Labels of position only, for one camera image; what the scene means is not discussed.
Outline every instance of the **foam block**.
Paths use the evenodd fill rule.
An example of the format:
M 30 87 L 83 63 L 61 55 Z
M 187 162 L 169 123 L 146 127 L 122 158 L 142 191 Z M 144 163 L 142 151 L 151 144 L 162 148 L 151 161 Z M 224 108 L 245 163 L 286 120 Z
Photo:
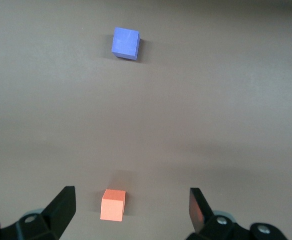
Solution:
M 137 60 L 139 41 L 138 31 L 116 27 L 111 51 L 116 57 Z
M 106 189 L 101 200 L 101 220 L 122 221 L 126 191 Z

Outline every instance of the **table surface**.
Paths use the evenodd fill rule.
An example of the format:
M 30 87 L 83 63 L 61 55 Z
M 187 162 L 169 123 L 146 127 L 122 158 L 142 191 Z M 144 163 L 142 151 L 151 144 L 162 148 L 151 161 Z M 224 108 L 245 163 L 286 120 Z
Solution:
M 62 240 L 185 239 L 190 187 L 292 240 L 292 0 L 0 1 L 2 227 L 64 186 Z M 107 188 L 122 222 L 100 220 Z

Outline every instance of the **blue cube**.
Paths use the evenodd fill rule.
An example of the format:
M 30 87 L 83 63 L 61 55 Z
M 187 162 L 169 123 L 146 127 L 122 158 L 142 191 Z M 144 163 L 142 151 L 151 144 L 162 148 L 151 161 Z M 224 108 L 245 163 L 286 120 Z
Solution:
M 138 31 L 116 27 L 111 51 L 116 57 L 137 60 L 139 41 Z

